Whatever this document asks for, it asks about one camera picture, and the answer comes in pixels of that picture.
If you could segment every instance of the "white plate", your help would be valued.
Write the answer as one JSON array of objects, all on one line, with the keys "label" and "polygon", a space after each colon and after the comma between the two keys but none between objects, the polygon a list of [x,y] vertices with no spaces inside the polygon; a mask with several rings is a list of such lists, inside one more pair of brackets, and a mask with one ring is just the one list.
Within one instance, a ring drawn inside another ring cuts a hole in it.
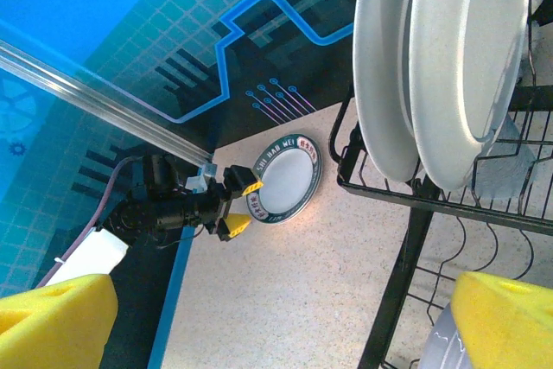
[{"label": "white plate", "polygon": [[472,369],[449,305],[426,340],[418,369]]},{"label": "white plate", "polygon": [[359,127],[378,171],[408,181],[418,153],[411,129],[408,68],[410,0],[357,0],[353,83]]},{"label": "white plate", "polygon": [[413,0],[410,104],[423,166],[455,190],[491,148],[518,74],[528,0]]},{"label": "white plate", "polygon": [[310,138],[290,134],[276,140],[257,159],[254,171],[263,187],[248,194],[251,215],[268,224],[297,215],[321,179],[321,152]]}]

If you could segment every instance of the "speckled countertop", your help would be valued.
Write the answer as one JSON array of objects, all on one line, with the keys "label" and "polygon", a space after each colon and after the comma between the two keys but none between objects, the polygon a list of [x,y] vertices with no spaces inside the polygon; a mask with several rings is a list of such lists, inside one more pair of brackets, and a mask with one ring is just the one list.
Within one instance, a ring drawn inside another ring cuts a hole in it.
[{"label": "speckled countertop", "polygon": [[[550,43],[548,50],[553,52]],[[539,84],[553,82],[552,56],[536,59]],[[356,122],[352,107],[339,148]],[[334,105],[217,150],[215,162],[220,167],[251,166],[274,140],[301,132],[323,152],[321,185],[307,208],[282,225],[252,222],[226,244],[206,234],[194,241],[164,369],[357,367],[405,234],[409,209],[338,187],[336,164],[327,152],[337,111]],[[365,178],[381,180],[370,163]],[[245,201],[234,202],[232,211],[247,213]],[[495,243],[485,224],[437,214],[419,265],[437,271],[441,261],[459,250],[463,227],[465,250],[444,267],[444,273],[456,277],[488,262]],[[518,230],[501,226],[493,230],[499,254],[486,270],[515,277],[528,264],[528,242]],[[553,238],[528,236],[536,256],[524,280],[553,287]],[[429,298],[434,284],[432,276],[417,272],[411,292]],[[452,283],[442,281],[436,302],[447,304],[452,288]],[[439,312],[430,311],[435,317]],[[420,357],[430,327],[426,307],[408,298],[391,344],[391,363],[407,368]]]}]

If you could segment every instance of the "dish rack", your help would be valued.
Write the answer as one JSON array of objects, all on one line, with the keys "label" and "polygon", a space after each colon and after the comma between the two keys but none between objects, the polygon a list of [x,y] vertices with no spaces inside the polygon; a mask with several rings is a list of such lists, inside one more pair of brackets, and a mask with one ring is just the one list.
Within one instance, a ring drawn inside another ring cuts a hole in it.
[{"label": "dish rack", "polygon": [[[387,353],[406,298],[423,303],[427,307],[427,315],[432,325],[434,324],[430,309],[443,309],[443,306],[435,302],[438,284],[441,280],[454,282],[454,278],[442,274],[443,266],[459,256],[465,247],[467,234],[460,218],[475,219],[486,223],[495,238],[496,248],[492,259],[477,270],[484,270],[497,257],[498,238],[491,225],[519,229],[530,247],[531,257],[526,270],[517,278],[524,276],[529,271],[534,260],[531,241],[524,231],[553,236],[553,212],[550,212],[550,210],[553,211],[553,207],[549,210],[550,194],[553,187],[553,140],[547,134],[551,111],[553,111],[553,86],[536,86],[536,71],[531,51],[531,29],[529,38],[532,86],[517,86],[509,107],[509,112],[519,128],[520,135],[517,139],[498,139],[496,142],[510,144],[515,151],[499,156],[478,157],[474,161],[472,180],[458,192],[446,192],[438,188],[421,170],[420,160],[411,179],[405,184],[389,183],[384,178],[378,182],[367,182],[364,175],[367,152],[359,123],[349,135],[349,144],[340,153],[336,151],[336,137],[354,95],[353,86],[349,87],[334,122],[328,145],[332,159],[338,163],[337,182],[339,186],[351,194],[410,207],[407,231],[359,362],[360,369],[380,367],[397,369],[389,362]],[[477,172],[482,163],[492,159],[517,157],[523,145],[528,145],[534,150],[536,159],[530,164],[524,179],[520,178],[521,189],[518,196],[507,200],[483,200],[480,198],[476,185],[479,177]],[[534,186],[537,183],[537,178],[534,180],[537,171],[546,172],[546,177],[539,178],[539,183],[543,184],[543,186],[540,185],[541,188]],[[460,250],[454,256],[443,261],[437,272],[417,264],[434,212],[457,217],[464,233]],[[430,299],[410,292],[411,281],[416,270],[435,278],[434,290]],[[412,360],[409,368],[415,367],[417,361],[418,359]]]}]

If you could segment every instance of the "black wire dish rack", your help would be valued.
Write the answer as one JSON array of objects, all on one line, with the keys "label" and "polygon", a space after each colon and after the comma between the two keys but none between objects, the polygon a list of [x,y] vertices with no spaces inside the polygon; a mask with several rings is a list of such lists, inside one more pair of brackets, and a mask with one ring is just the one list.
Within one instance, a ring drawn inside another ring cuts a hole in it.
[{"label": "black wire dish rack", "polygon": [[[444,192],[438,188],[421,170],[420,161],[413,176],[405,184],[389,183],[383,178],[379,181],[368,180],[365,168],[367,152],[359,123],[350,133],[349,144],[338,154],[335,146],[336,137],[354,95],[353,87],[350,86],[329,139],[330,155],[338,163],[337,182],[349,193],[411,208],[407,232],[386,285],[359,368],[397,369],[390,362],[388,352],[406,299],[423,305],[430,324],[434,325],[436,312],[443,310],[445,305],[436,301],[438,286],[443,282],[449,282],[453,286],[452,283],[455,281],[453,277],[443,274],[444,267],[458,258],[467,247],[466,221],[461,219],[475,219],[482,222],[482,226],[485,224],[495,244],[491,258],[473,270],[486,270],[498,257],[499,242],[494,226],[507,226],[520,232],[521,238],[528,246],[529,257],[522,273],[518,276],[509,276],[516,279],[524,277],[534,263],[534,248],[524,232],[553,236],[553,207],[550,207],[550,194],[553,187],[553,141],[548,136],[551,134],[553,137],[553,128],[550,133],[548,132],[553,110],[553,86],[537,86],[537,75],[532,58],[531,25],[529,28],[532,86],[516,87],[509,107],[509,114],[520,134],[517,138],[500,138],[496,142],[510,144],[514,151],[511,150],[508,154],[478,157],[474,161],[472,180],[458,192]],[[535,160],[529,164],[525,177],[519,178],[518,195],[503,200],[492,198],[484,200],[478,192],[478,172],[483,163],[494,159],[517,157],[522,146],[528,146],[531,149]],[[442,261],[438,271],[419,264],[434,212],[453,215],[462,230],[459,250]],[[422,273],[433,280],[429,298],[423,298],[411,286],[416,271],[418,271],[417,274]],[[429,330],[426,327],[419,336],[425,339],[428,333]],[[417,362],[418,359],[408,360],[409,369],[416,367]]]}]

